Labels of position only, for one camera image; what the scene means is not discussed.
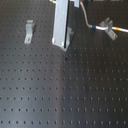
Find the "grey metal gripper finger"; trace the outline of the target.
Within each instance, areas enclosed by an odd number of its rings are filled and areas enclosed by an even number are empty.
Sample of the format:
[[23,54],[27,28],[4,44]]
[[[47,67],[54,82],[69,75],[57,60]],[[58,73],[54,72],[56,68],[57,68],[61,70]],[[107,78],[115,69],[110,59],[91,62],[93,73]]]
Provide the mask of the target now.
[[66,43],[68,5],[69,0],[56,0],[52,42],[57,46]]
[[[74,2],[74,7],[77,7],[79,8],[79,2],[80,0],[70,0],[70,1],[73,1]],[[72,40],[72,37],[74,35],[74,32],[72,31],[72,28],[68,27],[67,26],[67,30],[66,30],[66,41],[64,43],[64,45],[62,46],[62,49],[66,52],[70,43],[71,43],[71,40]]]

